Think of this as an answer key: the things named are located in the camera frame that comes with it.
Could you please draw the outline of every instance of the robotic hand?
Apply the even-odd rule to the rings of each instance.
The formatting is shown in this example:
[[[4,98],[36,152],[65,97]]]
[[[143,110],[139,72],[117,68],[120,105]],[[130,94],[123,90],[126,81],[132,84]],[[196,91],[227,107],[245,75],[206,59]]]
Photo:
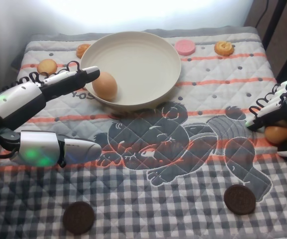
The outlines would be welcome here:
[[[255,115],[246,122],[246,127],[250,130],[258,130],[263,126],[274,124],[280,120],[287,120],[287,81],[280,85],[275,85],[272,92],[268,93],[264,98],[259,98],[257,106],[251,106],[249,110]],[[278,155],[287,157],[287,144],[278,148]]]
[[[100,75],[97,66],[62,72],[44,80],[39,87],[26,82],[0,93],[0,145],[11,153],[0,155],[18,164],[45,167],[85,163],[101,155],[101,147],[91,140],[70,138],[48,131],[14,132],[45,106],[46,102],[92,82]]]

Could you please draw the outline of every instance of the gingham fabric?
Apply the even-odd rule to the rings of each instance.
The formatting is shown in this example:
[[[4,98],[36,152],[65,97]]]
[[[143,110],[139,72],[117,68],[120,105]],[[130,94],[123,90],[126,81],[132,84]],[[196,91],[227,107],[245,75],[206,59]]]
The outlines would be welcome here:
[[[151,31],[171,44],[190,39],[182,74],[152,110],[114,112],[81,89],[57,98],[21,129],[51,130],[102,146],[95,162],[65,168],[0,165],[0,238],[73,238],[62,225],[66,207],[88,202],[92,229],[76,238],[287,238],[287,161],[264,135],[246,129],[250,105],[275,80],[253,28]],[[59,68],[79,60],[75,49],[100,34],[34,36],[19,78],[45,58]],[[235,52],[214,52],[219,40]],[[254,213],[237,216],[225,190],[243,184]]]

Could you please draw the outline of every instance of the yellow cookie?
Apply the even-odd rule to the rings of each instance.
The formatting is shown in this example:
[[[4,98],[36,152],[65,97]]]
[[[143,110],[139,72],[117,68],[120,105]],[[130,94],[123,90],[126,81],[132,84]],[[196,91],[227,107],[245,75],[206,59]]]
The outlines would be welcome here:
[[[76,49],[76,55],[78,58],[82,58],[84,52],[90,47],[90,44],[82,44],[80,46],[77,47]]]
[[[221,56],[229,56],[234,53],[232,43],[226,41],[219,41],[214,46],[214,51]]]
[[[57,63],[52,59],[42,60],[37,66],[37,71],[39,74],[45,76],[46,72],[48,75],[51,75],[57,71]]]

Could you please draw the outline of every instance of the round white plate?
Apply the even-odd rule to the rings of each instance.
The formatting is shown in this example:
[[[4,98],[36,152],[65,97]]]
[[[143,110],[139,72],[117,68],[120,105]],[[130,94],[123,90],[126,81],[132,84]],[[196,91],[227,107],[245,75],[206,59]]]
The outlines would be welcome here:
[[[111,106],[145,106],[165,95],[177,82],[181,60],[164,39],[145,32],[121,32],[101,38],[87,49],[81,68],[98,66],[117,81],[112,101],[99,98],[92,84],[86,89]]]

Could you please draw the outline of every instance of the pink cookie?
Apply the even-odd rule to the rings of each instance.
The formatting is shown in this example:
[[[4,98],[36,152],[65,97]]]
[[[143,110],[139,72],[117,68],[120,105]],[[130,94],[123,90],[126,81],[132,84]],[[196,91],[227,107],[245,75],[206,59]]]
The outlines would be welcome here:
[[[177,52],[182,56],[188,56],[195,52],[195,44],[191,40],[180,40],[174,45]]]

